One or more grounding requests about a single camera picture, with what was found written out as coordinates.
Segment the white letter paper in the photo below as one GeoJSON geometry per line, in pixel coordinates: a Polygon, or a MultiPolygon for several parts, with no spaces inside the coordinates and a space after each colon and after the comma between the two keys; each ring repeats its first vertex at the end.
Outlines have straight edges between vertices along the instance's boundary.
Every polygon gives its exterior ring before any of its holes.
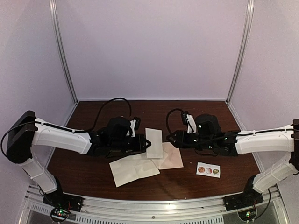
{"type": "Polygon", "coordinates": [[[149,159],[161,159],[163,157],[163,136],[162,130],[145,128],[146,139],[151,142],[146,154],[149,159]]]}

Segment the beige paper envelope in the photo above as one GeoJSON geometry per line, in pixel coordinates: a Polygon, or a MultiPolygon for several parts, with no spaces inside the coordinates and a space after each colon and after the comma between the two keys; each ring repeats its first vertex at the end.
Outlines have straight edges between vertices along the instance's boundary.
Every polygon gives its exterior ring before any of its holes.
{"type": "Polygon", "coordinates": [[[183,161],[181,158],[179,148],[175,148],[170,142],[164,142],[163,157],[159,159],[152,159],[155,166],[159,170],[183,168],[183,161]]]}

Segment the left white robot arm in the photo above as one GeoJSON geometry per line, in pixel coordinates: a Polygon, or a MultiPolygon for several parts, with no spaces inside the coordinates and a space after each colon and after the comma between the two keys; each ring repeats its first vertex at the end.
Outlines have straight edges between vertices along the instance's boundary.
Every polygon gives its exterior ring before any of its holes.
{"type": "Polygon", "coordinates": [[[143,134],[136,134],[140,118],[129,121],[123,117],[109,120],[97,131],[78,130],[48,123],[26,111],[8,130],[4,156],[18,164],[35,181],[57,207],[67,203],[67,196],[59,188],[59,181],[31,152],[33,146],[48,146],[70,150],[88,156],[135,155],[144,153],[151,142],[143,134]]]}

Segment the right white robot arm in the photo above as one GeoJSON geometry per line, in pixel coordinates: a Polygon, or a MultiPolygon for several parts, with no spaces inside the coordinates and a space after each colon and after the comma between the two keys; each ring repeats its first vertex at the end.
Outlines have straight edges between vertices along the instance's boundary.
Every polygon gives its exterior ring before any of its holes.
{"type": "Polygon", "coordinates": [[[250,177],[240,194],[240,203],[251,205],[269,187],[299,173],[299,121],[261,131],[223,132],[214,115],[193,117],[181,112],[187,130],[169,131],[167,140],[177,148],[211,150],[215,155],[238,156],[254,152],[285,151],[285,156],[267,170],[250,177]]]}

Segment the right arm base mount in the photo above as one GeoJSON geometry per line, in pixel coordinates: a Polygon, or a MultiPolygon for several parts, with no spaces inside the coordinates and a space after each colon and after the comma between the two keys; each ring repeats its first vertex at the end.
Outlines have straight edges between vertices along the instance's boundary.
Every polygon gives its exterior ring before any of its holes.
{"type": "Polygon", "coordinates": [[[257,203],[262,203],[264,200],[261,195],[257,197],[252,197],[244,193],[240,193],[240,194],[225,196],[223,198],[223,201],[226,207],[226,211],[231,211],[231,210],[239,210],[242,208],[254,206],[257,203]]]}

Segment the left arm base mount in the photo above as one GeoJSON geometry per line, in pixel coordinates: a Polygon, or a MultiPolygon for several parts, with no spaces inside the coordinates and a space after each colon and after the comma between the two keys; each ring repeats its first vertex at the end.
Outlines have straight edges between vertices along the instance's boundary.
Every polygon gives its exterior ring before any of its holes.
{"type": "Polygon", "coordinates": [[[62,197],[54,199],[53,197],[45,194],[43,196],[43,203],[58,209],[80,212],[83,205],[83,198],[63,193],[62,197]]]}

